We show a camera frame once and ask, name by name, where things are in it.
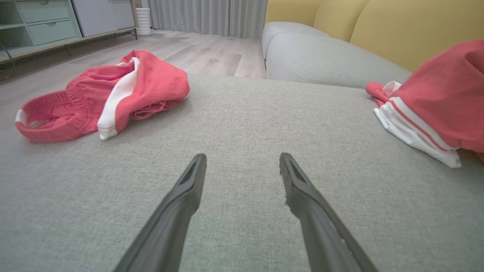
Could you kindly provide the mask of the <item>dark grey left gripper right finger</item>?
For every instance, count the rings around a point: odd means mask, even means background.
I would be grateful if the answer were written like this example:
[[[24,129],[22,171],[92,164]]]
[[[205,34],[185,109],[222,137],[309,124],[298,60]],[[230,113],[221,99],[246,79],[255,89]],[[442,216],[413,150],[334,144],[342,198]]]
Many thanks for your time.
[[[300,220],[310,269],[313,272],[377,271],[295,158],[289,153],[282,153],[279,161],[286,205]]]

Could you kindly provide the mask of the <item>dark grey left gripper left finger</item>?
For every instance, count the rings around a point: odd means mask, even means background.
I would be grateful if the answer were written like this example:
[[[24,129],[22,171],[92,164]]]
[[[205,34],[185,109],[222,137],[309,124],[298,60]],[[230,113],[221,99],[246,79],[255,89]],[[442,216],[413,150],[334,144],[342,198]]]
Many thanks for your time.
[[[123,255],[116,272],[177,272],[191,217],[198,210],[207,157],[195,155]]]

